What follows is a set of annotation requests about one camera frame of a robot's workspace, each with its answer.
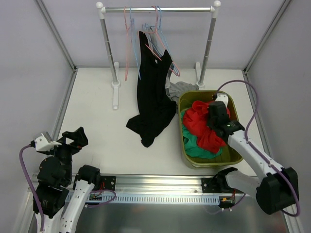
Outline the aluminium right frame post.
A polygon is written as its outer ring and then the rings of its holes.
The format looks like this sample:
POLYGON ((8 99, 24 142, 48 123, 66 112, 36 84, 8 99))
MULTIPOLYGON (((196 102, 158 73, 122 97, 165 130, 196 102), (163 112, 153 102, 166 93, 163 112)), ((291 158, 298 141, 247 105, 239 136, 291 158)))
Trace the aluminium right frame post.
POLYGON ((249 72, 253 63, 256 61, 256 59, 259 56, 260 52, 262 51, 263 47, 267 43, 268 39, 272 35, 273 31, 275 30, 275 28, 277 27, 277 25, 281 21, 283 15, 285 14, 286 10, 288 9, 288 7, 290 6, 290 4, 292 2, 293 2, 292 0, 283 0, 282 1, 282 4, 278 8, 278 10, 277 10, 276 14, 274 15, 272 21, 268 25, 268 27, 265 30, 262 38, 260 39, 258 45, 256 46, 255 51, 252 53, 249 61, 247 62, 247 65, 243 69, 245 74, 249 72))

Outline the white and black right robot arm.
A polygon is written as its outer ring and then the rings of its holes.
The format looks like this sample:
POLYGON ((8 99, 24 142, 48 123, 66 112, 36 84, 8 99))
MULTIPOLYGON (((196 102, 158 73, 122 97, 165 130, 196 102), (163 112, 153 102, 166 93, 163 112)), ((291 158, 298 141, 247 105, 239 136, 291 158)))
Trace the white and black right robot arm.
POLYGON ((207 125, 217 136, 239 153, 251 166, 257 179, 234 169, 217 180, 217 187, 226 193, 238 189, 256 199, 266 214, 281 211, 289 215, 285 208, 296 205, 300 215, 298 174, 292 168, 285 168, 264 151, 260 150, 248 137, 247 129, 236 120, 230 120, 223 101, 214 101, 208 107, 207 125))

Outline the red tank top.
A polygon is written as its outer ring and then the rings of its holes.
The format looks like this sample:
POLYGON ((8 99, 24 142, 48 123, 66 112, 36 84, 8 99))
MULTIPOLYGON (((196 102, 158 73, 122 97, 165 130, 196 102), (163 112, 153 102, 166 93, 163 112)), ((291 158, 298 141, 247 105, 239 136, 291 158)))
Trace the red tank top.
POLYGON ((208 106, 213 101, 203 102, 196 100, 192 107, 181 113, 182 125, 184 125, 192 135, 198 137, 199 147, 214 154, 226 146, 225 142, 207 126, 208 106))

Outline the silver and white clothes rack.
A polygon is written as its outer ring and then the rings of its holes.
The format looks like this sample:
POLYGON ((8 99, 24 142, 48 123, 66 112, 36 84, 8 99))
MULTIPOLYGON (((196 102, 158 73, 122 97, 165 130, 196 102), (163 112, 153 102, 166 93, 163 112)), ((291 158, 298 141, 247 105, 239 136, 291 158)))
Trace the silver and white clothes rack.
POLYGON ((121 83, 119 81, 119 63, 117 61, 114 61, 112 50, 110 46, 110 41, 108 37, 108 31, 107 26, 105 22, 105 14, 107 13, 151 13, 155 12, 157 15, 161 15, 162 13, 183 13, 183 12, 210 12, 211 13, 211 22, 207 37, 207 43, 205 48, 205 53, 203 57, 203 62, 199 63, 197 62, 195 64, 195 71, 196 71, 196 77, 197 77, 197 85, 200 88, 205 87, 204 84, 204 78, 205 78, 205 72, 207 68, 207 62, 209 58, 210 53, 210 47, 212 44, 212 38, 214 34, 216 19, 219 13, 219 9, 221 7, 221 2, 219 0, 216 0, 212 6, 210 7, 168 7, 168 8, 160 8, 159 6, 152 6, 149 8, 113 8, 113 7, 105 7, 102 2, 96 3, 96 8, 98 11, 103 36, 104 36, 104 43, 106 47, 107 57, 109 61, 110 70, 112 73, 112 88, 113 88, 113 96, 112 96, 112 108, 113 110, 118 110, 119 108, 119 88, 121 87, 121 83))

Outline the green tank top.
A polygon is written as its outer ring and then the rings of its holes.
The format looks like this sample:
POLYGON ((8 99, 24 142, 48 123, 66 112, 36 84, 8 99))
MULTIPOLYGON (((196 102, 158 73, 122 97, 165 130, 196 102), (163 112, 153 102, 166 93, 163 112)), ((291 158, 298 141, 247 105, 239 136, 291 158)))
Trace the green tank top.
POLYGON ((197 144, 198 137, 192 135, 184 125, 182 125, 182 135, 183 135, 184 151, 189 157, 201 159, 213 159, 220 156, 223 152, 223 149, 219 149, 218 152, 214 154, 208 150, 199 147, 197 144))

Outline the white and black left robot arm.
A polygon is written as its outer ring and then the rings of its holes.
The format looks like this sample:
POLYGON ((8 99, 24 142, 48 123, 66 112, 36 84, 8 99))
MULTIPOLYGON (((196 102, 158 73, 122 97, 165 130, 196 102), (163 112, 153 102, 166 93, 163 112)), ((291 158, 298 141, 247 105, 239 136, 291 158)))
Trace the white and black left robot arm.
POLYGON ((100 187, 100 169, 83 165, 72 177, 72 157, 88 145, 84 128, 62 133, 54 141, 47 132, 31 143, 47 156, 37 175, 34 212, 43 233, 73 233, 91 191, 100 187))

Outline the aluminium left frame post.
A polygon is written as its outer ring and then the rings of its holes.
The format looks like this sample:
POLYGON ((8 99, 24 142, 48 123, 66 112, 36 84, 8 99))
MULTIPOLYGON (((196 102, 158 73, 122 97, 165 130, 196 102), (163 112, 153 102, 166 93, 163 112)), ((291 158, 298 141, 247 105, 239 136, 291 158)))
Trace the aluminium left frame post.
POLYGON ((51 31, 57 45, 59 46, 67 64, 69 65, 70 69, 75 72, 76 71, 76 65, 71 57, 71 55, 69 54, 69 51, 58 31, 58 29, 56 28, 56 25, 44 3, 43 0, 34 0, 36 6, 38 7, 40 13, 42 14, 49 30, 51 31))

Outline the grey tank top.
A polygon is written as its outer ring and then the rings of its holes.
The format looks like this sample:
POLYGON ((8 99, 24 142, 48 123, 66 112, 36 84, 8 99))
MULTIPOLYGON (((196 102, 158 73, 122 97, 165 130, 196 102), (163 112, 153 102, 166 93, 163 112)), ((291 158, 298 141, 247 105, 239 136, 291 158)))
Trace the grey tank top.
POLYGON ((185 92, 199 90, 199 87, 196 84, 190 84, 183 81, 172 83, 170 81, 171 74, 172 71, 169 70, 165 82, 165 91, 169 99, 178 102, 181 95, 184 94, 185 92))

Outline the aluminium frame post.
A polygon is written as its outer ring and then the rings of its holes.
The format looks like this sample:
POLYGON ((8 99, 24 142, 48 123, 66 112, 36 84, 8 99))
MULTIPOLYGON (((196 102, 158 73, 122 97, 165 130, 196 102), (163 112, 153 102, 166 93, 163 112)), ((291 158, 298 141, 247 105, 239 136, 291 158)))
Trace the aluminium frame post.
POLYGON ((283 0, 282 1, 282 4, 278 8, 278 10, 277 10, 276 14, 274 15, 272 21, 268 25, 268 27, 265 30, 262 38, 260 39, 258 45, 256 46, 255 51, 252 53, 249 61, 247 62, 247 65, 243 69, 245 74, 249 72, 253 63, 256 61, 256 59, 259 56, 260 52, 262 51, 263 47, 267 43, 268 39, 272 35, 273 31, 275 30, 275 28, 277 27, 277 25, 281 21, 283 15, 285 14, 286 10, 288 9, 288 7, 290 6, 290 4, 292 2, 293 2, 292 0, 283 0))
POLYGON ((43 0, 34 0, 36 6, 38 7, 40 13, 42 14, 49 30, 51 31, 57 45, 59 46, 67 64, 69 65, 70 69, 75 72, 76 71, 76 65, 71 57, 71 55, 69 54, 69 51, 58 31, 58 29, 56 28, 56 25, 44 3, 43 0))

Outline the black tank top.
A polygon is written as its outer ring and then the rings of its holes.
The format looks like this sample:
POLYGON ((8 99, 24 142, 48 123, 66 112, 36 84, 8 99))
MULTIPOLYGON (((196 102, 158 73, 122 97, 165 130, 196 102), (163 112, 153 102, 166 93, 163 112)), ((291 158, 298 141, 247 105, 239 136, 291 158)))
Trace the black tank top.
POLYGON ((130 118, 126 127, 139 134, 142 145, 149 147, 176 114, 176 102, 169 99, 165 88, 172 59, 167 50, 157 58, 147 48, 148 39, 142 31, 139 32, 139 45, 141 56, 137 84, 139 114, 130 118))

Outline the olive green plastic basket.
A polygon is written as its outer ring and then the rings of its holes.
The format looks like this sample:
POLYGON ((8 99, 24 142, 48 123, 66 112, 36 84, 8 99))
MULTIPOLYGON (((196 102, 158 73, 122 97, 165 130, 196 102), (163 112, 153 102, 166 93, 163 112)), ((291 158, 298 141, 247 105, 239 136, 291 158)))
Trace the olive green plastic basket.
MULTIPOLYGON (((189 91, 182 94, 178 101, 178 125, 179 130, 182 130, 182 120, 181 120, 181 112, 190 108, 196 100, 200 100, 203 102, 208 102, 213 100, 213 96, 215 93, 223 94, 223 91, 216 90, 200 90, 200 91, 189 91)), ((201 158, 193 158, 186 154, 183 142, 183 134, 180 132, 180 143, 181 143, 181 158, 186 166, 191 169, 207 169, 207 168, 217 168, 217 167, 225 167, 225 166, 233 166, 241 161, 243 158, 240 156, 238 152, 236 152, 230 146, 225 146, 223 148, 223 152, 221 155, 217 156, 213 159, 201 159, 201 158)))

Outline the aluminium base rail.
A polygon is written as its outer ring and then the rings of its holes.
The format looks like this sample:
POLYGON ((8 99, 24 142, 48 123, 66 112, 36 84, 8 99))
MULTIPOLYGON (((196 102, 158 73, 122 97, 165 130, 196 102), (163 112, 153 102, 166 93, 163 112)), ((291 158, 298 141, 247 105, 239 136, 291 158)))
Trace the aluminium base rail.
MULTIPOLYGON (((65 179, 56 177, 55 175, 44 175, 42 178, 33 176, 31 181, 34 187, 37 187, 38 182, 42 181, 45 184, 55 185, 56 188, 65 188, 70 192, 77 187, 74 186, 76 174, 72 175, 72 182, 67 186, 63 186, 65 179)), ((203 176, 165 176, 165 175, 113 175, 116 177, 116 185, 114 192, 125 194, 164 194, 164 195, 195 195, 195 194, 220 194, 221 191, 212 191, 206 189, 203 191, 204 184, 208 183, 212 177, 203 176)), ((112 190, 93 190, 95 193, 103 193, 112 190)))

